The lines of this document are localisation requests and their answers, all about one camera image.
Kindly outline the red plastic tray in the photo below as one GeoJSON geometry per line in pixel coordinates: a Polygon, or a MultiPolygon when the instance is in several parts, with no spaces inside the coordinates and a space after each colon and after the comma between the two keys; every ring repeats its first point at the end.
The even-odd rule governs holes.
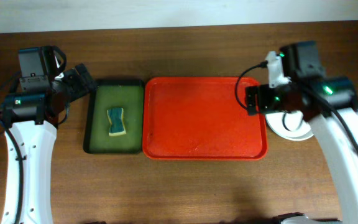
{"type": "Polygon", "coordinates": [[[268,152],[262,115],[249,116],[235,77],[157,77],[145,86],[142,150],[157,160],[255,161],[268,152]]]}

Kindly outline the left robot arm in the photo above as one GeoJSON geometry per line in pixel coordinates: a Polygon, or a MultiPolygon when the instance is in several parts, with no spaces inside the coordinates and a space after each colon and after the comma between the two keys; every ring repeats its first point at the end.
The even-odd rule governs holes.
{"type": "Polygon", "coordinates": [[[81,63],[55,76],[49,89],[5,97],[0,110],[8,153],[2,223],[53,222],[50,184],[58,115],[96,88],[81,63]]]}

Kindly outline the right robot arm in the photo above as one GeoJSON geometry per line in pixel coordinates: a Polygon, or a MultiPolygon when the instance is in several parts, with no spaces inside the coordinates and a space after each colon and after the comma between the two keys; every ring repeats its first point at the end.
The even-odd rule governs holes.
{"type": "Polygon", "coordinates": [[[329,167],[342,223],[358,223],[358,97],[350,79],[304,78],[245,88],[249,115],[279,136],[315,137],[329,167]]]}

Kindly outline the dark green tray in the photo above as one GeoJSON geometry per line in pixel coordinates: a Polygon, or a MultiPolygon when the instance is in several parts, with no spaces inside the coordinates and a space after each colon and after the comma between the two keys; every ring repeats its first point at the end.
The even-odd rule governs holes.
{"type": "Polygon", "coordinates": [[[89,96],[83,150],[88,154],[137,154],[142,151],[145,84],[139,79],[98,80],[89,96]],[[123,109],[126,133],[110,136],[107,111],[123,109]]]}

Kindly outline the white plate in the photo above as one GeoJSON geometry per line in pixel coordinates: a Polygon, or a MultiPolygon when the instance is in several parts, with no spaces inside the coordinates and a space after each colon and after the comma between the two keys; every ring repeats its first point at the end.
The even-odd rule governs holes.
{"type": "Polygon", "coordinates": [[[304,141],[313,137],[310,125],[303,120],[303,113],[271,113],[265,115],[270,129],[280,137],[291,141],[304,141]]]}

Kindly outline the yellow green sponge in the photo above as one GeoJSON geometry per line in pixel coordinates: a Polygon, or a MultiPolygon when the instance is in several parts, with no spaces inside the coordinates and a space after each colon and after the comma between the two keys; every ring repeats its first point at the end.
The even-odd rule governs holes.
{"type": "Polygon", "coordinates": [[[111,108],[107,110],[107,116],[110,123],[108,131],[110,137],[122,136],[127,133],[124,124],[123,108],[111,108]]]}

